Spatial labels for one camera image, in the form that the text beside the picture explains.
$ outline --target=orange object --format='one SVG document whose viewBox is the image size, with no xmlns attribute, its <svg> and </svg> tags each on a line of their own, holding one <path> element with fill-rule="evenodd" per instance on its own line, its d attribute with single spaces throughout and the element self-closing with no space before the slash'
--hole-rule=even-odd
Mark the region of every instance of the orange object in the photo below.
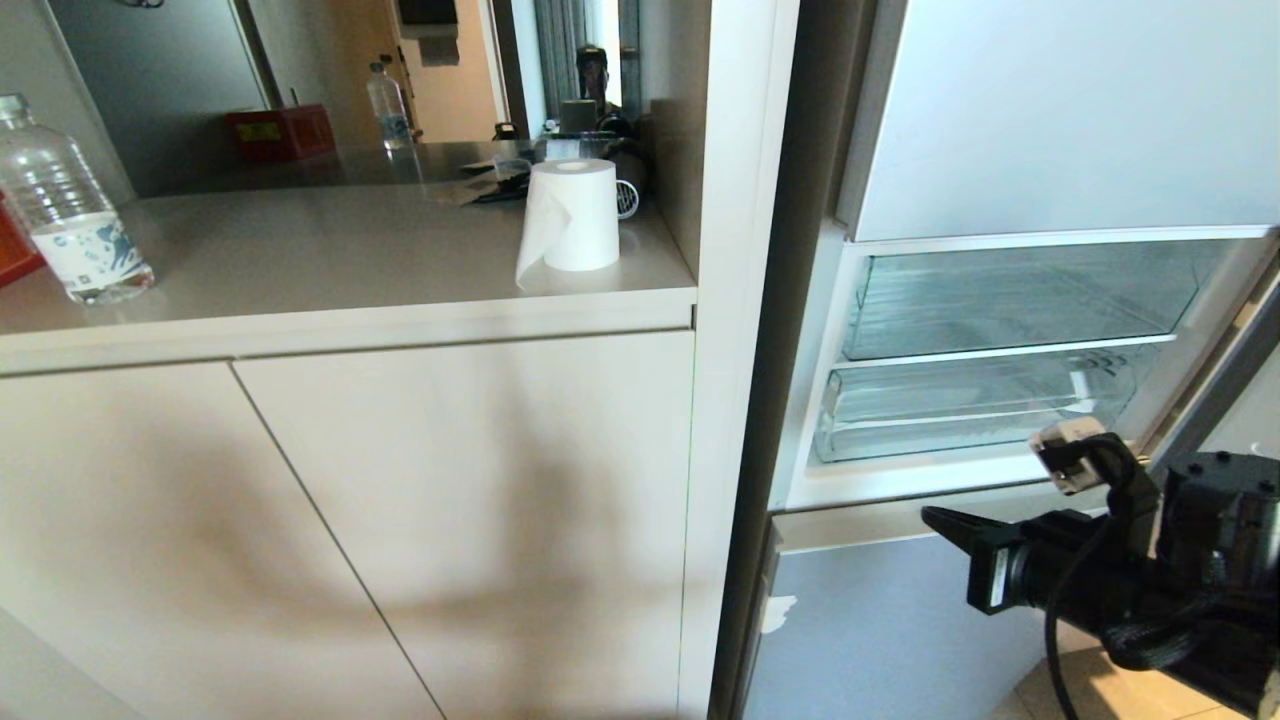
<svg viewBox="0 0 1280 720">
<path fill-rule="evenodd" d="M 248 163 L 284 163 L 334 147 L 324 105 L 227 113 L 227 124 Z"/>
<path fill-rule="evenodd" d="M 45 259 L 27 241 L 27 234 L 0 204 L 0 287 L 45 266 Z"/>
</svg>

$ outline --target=kitchen counter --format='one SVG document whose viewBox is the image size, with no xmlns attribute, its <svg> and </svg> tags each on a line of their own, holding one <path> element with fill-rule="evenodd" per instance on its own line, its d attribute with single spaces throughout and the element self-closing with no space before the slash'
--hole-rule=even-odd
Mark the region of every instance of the kitchen counter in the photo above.
<svg viewBox="0 0 1280 720">
<path fill-rule="evenodd" d="M 456 208 L 430 186 L 141 200 L 125 228 L 159 282 L 73 304 L 47 269 L 0 288 L 0 374 L 689 327 L 694 278 L 650 205 L 622 259 L 513 278 L 522 202 Z"/>
</svg>

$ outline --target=refrigerator shelf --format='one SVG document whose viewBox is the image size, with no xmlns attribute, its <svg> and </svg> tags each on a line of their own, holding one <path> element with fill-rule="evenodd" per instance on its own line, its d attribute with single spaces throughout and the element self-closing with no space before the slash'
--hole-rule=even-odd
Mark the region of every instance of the refrigerator shelf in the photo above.
<svg viewBox="0 0 1280 720">
<path fill-rule="evenodd" d="M 1169 334 L 1231 242 L 883 255 L 855 283 L 847 361 Z"/>
<path fill-rule="evenodd" d="M 838 462 L 1025 442 L 1080 415 L 1111 425 L 1158 355 L 1133 345 L 837 369 L 814 452 Z"/>
</svg>

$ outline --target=plastic water bottle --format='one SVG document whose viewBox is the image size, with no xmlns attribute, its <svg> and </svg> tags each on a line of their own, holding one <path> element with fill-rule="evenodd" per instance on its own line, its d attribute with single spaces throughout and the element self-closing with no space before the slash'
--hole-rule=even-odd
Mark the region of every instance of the plastic water bottle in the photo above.
<svg viewBox="0 0 1280 720">
<path fill-rule="evenodd" d="M 155 284 L 79 146 L 36 124 L 22 95 L 0 95 L 0 190 L 76 302 L 118 302 Z"/>
<path fill-rule="evenodd" d="M 399 94 L 399 83 L 387 74 L 381 63 L 370 63 L 374 77 L 369 78 L 369 100 L 374 104 L 378 127 L 383 129 L 383 147 L 396 150 L 408 147 L 413 140 L 408 135 L 408 115 L 404 113 L 404 100 Z"/>
</svg>

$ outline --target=black cable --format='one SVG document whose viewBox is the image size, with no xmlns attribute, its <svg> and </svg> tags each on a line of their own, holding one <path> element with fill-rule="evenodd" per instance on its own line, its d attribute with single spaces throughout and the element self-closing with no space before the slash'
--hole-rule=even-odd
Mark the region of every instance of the black cable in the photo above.
<svg viewBox="0 0 1280 720">
<path fill-rule="evenodd" d="M 1084 560 L 1097 550 L 1102 538 L 1106 537 L 1107 532 L 1111 529 L 1112 518 L 1107 518 L 1098 525 L 1098 529 L 1089 536 L 1089 539 L 1080 546 L 1075 556 L 1071 557 L 1071 562 L 1066 566 L 1062 577 L 1057 579 L 1057 584 L 1053 585 L 1053 592 L 1048 596 L 1048 602 L 1044 605 L 1044 653 L 1048 656 L 1048 676 L 1053 680 L 1053 694 L 1057 696 L 1057 703 L 1062 707 L 1062 715 L 1066 720 L 1080 720 L 1080 716 L 1075 714 L 1075 706 L 1071 705 L 1071 696 L 1066 692 L 1066 682 L 1062 680 L 1062 662 L 1057 656 L 1057 602 L 1062 598 L 1062 591 L 1070 582 L 1071 575 L 1084 564 Z"/>
</svg>

